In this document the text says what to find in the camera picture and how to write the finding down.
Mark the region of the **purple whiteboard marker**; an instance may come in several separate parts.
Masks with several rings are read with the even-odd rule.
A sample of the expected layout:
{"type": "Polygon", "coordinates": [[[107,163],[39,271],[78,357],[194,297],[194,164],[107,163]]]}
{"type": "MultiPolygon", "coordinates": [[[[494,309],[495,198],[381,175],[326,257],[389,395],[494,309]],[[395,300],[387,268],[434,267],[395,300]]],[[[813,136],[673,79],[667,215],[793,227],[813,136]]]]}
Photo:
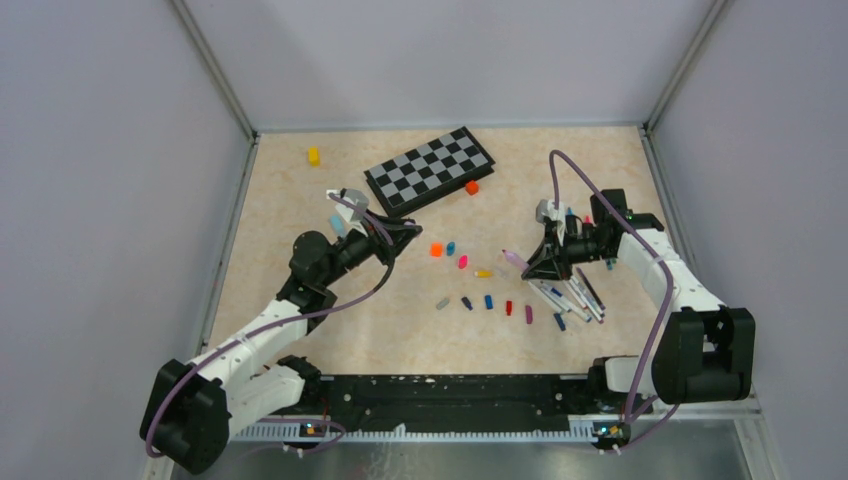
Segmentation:
{"type": "Polygon", "coordinates": [[[582,301],[593,312],[593,314],[598,318],[602,318],[603,310],[600,305],[596,302],[594,296],[589,292],[589,290],[577,279],[576,275],[572,276],[569,283],[578,292],[582,301]]]}

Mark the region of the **white marker blue cap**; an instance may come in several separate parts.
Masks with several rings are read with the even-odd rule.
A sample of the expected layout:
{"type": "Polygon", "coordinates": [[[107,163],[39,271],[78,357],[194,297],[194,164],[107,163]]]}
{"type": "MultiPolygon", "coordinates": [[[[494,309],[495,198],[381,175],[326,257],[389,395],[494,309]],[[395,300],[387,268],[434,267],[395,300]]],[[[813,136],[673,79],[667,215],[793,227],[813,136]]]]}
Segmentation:
{"type": "Polygon", "coordinates": [[[548,290],[554,301],[557,302],[567,312],[573,313],[585,323],[589,323],[593,320],[592,316],[585,309],[583,309],[582,307],[578,307],[577,305],[572,303],[559,290],[547,284],[545,284],[545,288],[548,290]]]}

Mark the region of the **white marker grey cap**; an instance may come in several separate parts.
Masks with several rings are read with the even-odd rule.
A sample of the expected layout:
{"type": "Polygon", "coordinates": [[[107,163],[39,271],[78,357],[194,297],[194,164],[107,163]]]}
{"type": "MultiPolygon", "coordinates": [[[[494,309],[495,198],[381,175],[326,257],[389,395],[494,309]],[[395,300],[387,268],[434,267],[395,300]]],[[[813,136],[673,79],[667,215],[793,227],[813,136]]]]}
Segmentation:
{"type": "Polygon", "coordinates": [[[529,287],[533,292],[539,295],[542,300],[549,305],[556,313],[565,314],[570,312],[570,308],[561,296],[556,295],[548,286],[543,283],[530,281],[529,287]]]}

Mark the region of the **pink eraser block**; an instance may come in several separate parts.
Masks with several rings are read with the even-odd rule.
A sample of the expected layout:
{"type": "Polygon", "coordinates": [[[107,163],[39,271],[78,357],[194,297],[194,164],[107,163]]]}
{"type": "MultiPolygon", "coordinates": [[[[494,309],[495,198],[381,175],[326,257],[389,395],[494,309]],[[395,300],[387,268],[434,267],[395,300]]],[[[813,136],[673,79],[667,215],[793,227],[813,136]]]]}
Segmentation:
{"type": "Polygon", "coordinates": [[[503,250],[502,253],[504,255],[505,260],[509,264],[519,269],[521,272],[524,272],[529,267],[528,262],[521,258],[517,253],[509,250],[503,250]]]}

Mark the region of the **black highlighter with blue cap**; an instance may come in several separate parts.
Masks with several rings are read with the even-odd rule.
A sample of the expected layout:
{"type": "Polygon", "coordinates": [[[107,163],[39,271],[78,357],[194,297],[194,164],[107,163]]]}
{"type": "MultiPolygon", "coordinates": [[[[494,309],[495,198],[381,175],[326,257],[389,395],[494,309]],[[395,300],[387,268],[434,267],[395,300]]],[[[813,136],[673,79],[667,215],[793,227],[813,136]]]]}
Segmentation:
{"type": "Polygon", "coordinates": [[[565,221],[565,231],[566,234],[571,237],[576,237],[580,233],[580,229],[578,227],[579,217],[573,213],[573,210],[568,207],[566,210],[566,215],[564,217],[565,221]]]}

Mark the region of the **white marker with pink band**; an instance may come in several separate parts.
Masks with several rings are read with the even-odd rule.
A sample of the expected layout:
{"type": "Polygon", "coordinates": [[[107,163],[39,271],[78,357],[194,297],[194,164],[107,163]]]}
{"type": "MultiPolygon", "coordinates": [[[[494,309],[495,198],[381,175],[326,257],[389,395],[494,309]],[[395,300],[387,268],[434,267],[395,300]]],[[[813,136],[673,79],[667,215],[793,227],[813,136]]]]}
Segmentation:
{"type": "Polygon", "coordinates": [[[578,289],[578,290],[579,290],[579,292],[580,292],[580,293],[582,294],[582,296],[584,297],[584,300],[586,301],[586,303],[587,303],[587,304],[588,304],[588,306],[590,307],[591,312],[592,312],[592,315],[593,315],[593,317],[595,318],[595,320],[596,320],[599,324],[603,324],[603,323],[604,323],[604,312],[600,310],[600,308],[599,308],[599,307],[598,307],[598,305],[595,303],[595,301],[593,300],[593,298],[592,298],[592,296],[590,295],[590,293],[589,293],[589,292],[588,292],[588,291],[587,291],[584,287],[582,287],[582,286],[580,286],[580,285],[575,286],[575,288],[576,288],[576,289],[578,289]]]}

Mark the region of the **purple gel pen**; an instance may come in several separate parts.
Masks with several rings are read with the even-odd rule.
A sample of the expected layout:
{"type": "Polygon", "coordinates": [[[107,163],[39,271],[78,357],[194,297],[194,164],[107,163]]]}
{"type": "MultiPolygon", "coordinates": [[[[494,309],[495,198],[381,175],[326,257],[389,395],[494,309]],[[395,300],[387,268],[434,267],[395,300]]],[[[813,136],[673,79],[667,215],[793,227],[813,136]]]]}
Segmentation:
{"type": "Polygon", "coordinates": [[[601,300],[600,296],[598,295],[598,293],[594,289],[593,285],[591,284],[591,282],[589,281],[588,277],[585,275],[583,270],[580,267],[576,267],[575,270],[577,272],[577,275],[580,278],[580,281],[585,286],[585,288],[588,290],[588,292],[590,293],[590,295],[592,296],[593,300],[598,305],[600,310],[605,311],[606,306],[604,305],[603,301],[601,300]]]}

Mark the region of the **light blue eraser block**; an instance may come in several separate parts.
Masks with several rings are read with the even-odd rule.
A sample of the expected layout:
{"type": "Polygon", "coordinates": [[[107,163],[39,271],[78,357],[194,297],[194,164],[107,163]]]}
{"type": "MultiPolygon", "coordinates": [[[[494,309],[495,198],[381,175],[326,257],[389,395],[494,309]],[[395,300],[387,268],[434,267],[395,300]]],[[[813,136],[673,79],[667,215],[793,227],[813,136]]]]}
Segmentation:
{"type": "Polygon", "coordinates": [[[330,217],[330,225],[337,237],[345,237],[347,234],[347,230],[345,227],[345,223],[341,217],[338,215],[333,215],[330,217]]]}

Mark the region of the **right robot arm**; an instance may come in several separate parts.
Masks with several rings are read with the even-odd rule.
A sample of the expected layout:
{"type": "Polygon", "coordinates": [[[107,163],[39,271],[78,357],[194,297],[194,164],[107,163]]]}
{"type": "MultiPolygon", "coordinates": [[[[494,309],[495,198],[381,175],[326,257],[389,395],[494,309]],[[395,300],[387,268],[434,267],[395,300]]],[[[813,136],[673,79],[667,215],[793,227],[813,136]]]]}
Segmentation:
{"type": "Polygon", "coordinates": [[[668,405],[740,401],[749,397],[756,324],[745,308],[711,293],[672,246],[659,219],[628,209],[621,189],[590,198],[592,221],[579,223],[555,200],[542,200],[539,247],[518,263],[521,278],[554,310],[584,322],[606,314],[579,265],[616,260],[627,266],[658,309],[647,351],[603,358],[586,385],[589,404],[612,412],[627,397],[668,405]]]}

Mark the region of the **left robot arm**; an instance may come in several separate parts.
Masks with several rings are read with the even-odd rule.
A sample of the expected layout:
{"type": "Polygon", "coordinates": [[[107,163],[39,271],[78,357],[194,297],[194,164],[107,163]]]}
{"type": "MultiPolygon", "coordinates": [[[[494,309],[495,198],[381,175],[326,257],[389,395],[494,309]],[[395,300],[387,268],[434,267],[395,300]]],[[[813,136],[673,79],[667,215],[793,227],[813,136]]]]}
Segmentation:
{"type": "Polygon", "coordinates": [[[264,417],[291,407],[308,413],[319,404],[320,386],[303,370],[269,365],[286,346],[311,333],[344,304],[329,287],[370,258],[387,268],[423,229],[410,219],[367,211],[344,237],[330,242],[318,231],[297,237],[290,276],[247,326],[194,359],[172,359],[157,372],[140,425],[147,453],[166,456],[192,474],[208,470],[227,444],[264,417]]]}

